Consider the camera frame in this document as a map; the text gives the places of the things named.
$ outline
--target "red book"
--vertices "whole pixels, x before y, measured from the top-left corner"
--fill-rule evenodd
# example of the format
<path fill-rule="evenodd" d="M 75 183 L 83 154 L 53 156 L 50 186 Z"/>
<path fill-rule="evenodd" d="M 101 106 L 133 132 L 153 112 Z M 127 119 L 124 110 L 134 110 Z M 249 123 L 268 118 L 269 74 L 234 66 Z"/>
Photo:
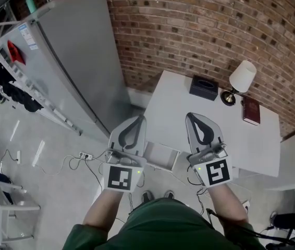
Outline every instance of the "red book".
<path fill-rule="evenodd" d="M 260 105 L 257 100 L 244 97 L 242 100 L 242 119 L 253 125 L 260 125 Z"/>

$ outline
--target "white lampshade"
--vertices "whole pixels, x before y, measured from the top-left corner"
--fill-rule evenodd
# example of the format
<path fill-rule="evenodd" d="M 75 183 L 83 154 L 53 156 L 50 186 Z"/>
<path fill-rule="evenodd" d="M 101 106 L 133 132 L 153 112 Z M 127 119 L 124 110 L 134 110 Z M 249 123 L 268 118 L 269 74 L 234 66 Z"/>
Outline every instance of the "white lampshade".
<path fill-rule="evenodd" d="M 247 60 L 244 60 L 230 76 L 230 83 L 240 93 L 248 91 L 256 74 L 256 67 Z"/>

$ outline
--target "power strip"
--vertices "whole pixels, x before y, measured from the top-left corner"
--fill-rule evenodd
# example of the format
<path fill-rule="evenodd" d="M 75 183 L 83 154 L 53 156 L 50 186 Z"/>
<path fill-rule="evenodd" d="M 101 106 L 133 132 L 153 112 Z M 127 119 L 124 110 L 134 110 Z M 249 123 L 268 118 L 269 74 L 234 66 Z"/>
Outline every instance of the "power strip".
<path fill-rule="evenodd" d="M 79 152 L 79 158 L 85 160 L 85 157 L 86 157 L 86 161 L 93 160 L 93 156 L 92 155 L 87 154 L 85 152 Z"/>

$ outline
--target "label sticker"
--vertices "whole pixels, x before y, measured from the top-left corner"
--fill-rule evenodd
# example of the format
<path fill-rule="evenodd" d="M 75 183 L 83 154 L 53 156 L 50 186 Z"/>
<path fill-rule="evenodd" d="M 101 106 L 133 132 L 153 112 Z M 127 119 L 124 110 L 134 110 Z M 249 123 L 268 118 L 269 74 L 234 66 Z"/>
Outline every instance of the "label sticker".
<path fill-rule="evenodd" d="M 29 32 L 26 24 L 23 24 L 23 25 L 19 26 L 18 29 L 19 29 L 22 37 L 25 39 L 26 43 L 29 45 L 29 48 L 31 50 L 39 49 L 37 44 L 35 43 L 35 41 L 33 39 L 33 36 Z"/>

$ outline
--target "white floor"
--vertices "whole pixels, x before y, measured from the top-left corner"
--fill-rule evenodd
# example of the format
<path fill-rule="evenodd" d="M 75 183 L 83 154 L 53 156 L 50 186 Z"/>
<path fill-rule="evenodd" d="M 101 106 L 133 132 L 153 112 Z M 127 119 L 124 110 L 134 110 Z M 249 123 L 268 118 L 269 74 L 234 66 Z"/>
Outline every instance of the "white floor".
<path fill-rule="evenodd" d="M 18 120 L 18 128 L 10 140 Z M 61 249 L 72 226 L 82 222 L 99 186 L 83 161 L 77 170 L 72 171 L 68 166 L 70 158 L 67 158 L 62 171 L 56 176 L 45 175 L 40 168 L 32 167 L 33 158 L 42 140 L 45 146 L 38 165 L 51 174 L 60 170 L 66 155 L 78 156 L 80 151 L 84 151 L 98 156 L 107 148 L 107 145 L 84 136 L 77 136 L 39 114 L 13 109 L 9 103 L 0 105 L 0 158 L 6 149 L 9 149 L 13 158 L 16 158 L 17 150 L 20 150 L 22 163 L 18 165 L 6 155 L 3 159 L 3 173 L 15 184 L 21 184 L 41 206 L 36 216 L 23 216 L 19 219 L 17 215 L 18 221 L 26 226 L 25 234 L 33 232 L 35 238 L 11 243 L 13 249 Z M 90 162 L 90 166 L 100 180 L 102 176 L 97 171 L 99 163 L 94 160 Z M 173 190 L 176 199 L 200 212 L 201 207 L 196 196 L 199 188 L 188 184 L 187 166 L 185 160 L 177 162 L 174 174 L 147 166 L 144 170 L 144 187 L 137 187 L 132 194 L 133 206 L 140 204 L 141 194 L 145 190 L 151 190 L 155 197 L 161 197 L 167 190 Z M 230 187 L 240 199 L 250 200 L 250 222 L 254 229 L 260 232 L 269 225 L 272 211 L 278 210 L 281 213 L 294 211 L 295 192 L 265 191 L 261 188 L 261 176 L 249 175 L 246 171 L 241 171 L 240 179 L 234 180 L 234 184 L 230 184 Z M 191 171 L 189 178 L 192 182 L 197 180 Z M 207 196 L 202 195 L 200 199 L 205 208 L 213 209 L 212 202 Z M 126 221 L 129 212 L 129 200 L 125 195 L 120 204 L 118 218 Z M 217 230 L 221 230 L 221 226 L 214 218 L 213 223 Z M 121 221 L 115 220 L 109 236 L 116 234 L 122 224 Z"/>

